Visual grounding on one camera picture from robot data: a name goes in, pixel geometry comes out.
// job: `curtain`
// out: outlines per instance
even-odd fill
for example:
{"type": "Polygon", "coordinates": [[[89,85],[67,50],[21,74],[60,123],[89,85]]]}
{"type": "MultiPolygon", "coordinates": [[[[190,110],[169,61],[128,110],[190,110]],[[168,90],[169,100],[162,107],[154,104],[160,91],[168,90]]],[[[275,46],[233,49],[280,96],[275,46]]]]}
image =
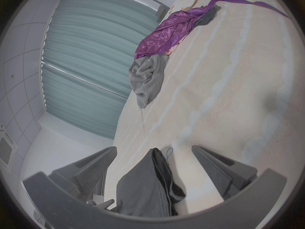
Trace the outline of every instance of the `curtain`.
{"type": "Polygon", "coordinates": [[[61,0],[43,47],[47,112],[113,139],[131,92],[128,68],[158,26],[155,13],[134,0],[61,0]]]}

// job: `purple ribbon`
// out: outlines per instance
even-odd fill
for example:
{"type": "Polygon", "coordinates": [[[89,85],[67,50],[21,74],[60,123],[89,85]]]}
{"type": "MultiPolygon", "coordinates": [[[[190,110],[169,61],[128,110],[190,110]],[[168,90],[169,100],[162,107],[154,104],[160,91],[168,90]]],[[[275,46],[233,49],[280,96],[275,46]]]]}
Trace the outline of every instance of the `purple ribbon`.
{"type": "Polygon", "coordinates": [[[164,20],[151,34],[145,37],[135,51],[135,59],[145,55],[163,54],[175,46],[185,35],[190,33],[195,22],[216,2],[233,2],[252,4],[271,9],[287,18],[286,14],[265,2],[249,2],[247,0],[211,0],[207,6],[192,8],[188,11],[177,11],[164,20]]]}

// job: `folded dark gray garment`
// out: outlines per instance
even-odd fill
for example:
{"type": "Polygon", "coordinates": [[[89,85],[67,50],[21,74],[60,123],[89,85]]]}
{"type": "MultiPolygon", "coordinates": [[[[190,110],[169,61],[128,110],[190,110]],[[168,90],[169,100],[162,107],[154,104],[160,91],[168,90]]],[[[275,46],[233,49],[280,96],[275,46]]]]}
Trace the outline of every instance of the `folded dark gray garment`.
{"type": "Polygon", "coordinates": [[[217,15],[217,11],[220,10],[221,7],[216,4],[206,13],[204,13],[199,20],[197,20],[194,24],[194,27],[198,25],[207,25],[210,23],[217,15]]]}
{"type": "Polygon", "coordinates": [[[116,185],[117,212],[132,216],[166,217],[177,215],[174,204],[185,198],[174,183],[163,154],[157,148],[144,158],[116,185]]]}
{"type": "Polygon", "coordinates": [[[168,59],[167,55],[144,56],[136,59],[129,67],[130,86],[137,95],[137,103],[141,109],[159,93],[168,59]]]}

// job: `bed sheet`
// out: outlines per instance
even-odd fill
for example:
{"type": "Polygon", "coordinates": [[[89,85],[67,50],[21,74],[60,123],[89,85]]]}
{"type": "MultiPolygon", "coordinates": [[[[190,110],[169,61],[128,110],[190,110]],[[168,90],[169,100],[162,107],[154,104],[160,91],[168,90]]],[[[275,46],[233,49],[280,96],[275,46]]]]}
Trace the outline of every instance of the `bed sheet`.
{"type": "MultiPolygon", "coordinates": [[[[194,7],[210,0],[198,0],[194,7]]],[[[263,1],[285,12],[276,0],[263,1]]],[[[254,5],[218,2],[208,25],[196,27],[171,54],[157,97],[139,109],[131,92],[113,145],[105,200],[148,152],[166,156],[186,198],[179,214],[223,201],[191,151],[204,145],[258,169],[288,178],[276,211],[295,186],[305,162],[305,48],[292,21],[254,5]]]]}

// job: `ventilation fan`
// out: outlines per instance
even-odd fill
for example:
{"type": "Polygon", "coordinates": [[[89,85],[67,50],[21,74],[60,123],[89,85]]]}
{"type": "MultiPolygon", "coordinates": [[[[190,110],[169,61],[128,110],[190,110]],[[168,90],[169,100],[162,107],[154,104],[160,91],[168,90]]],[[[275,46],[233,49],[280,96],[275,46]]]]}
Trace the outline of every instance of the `ventilation fan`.
{"type": "Polygon", "coordinates": [[[0,165],[9,173],[16,150],[17,144],[10,138],[4,125],[0,123],[0,165]]]}

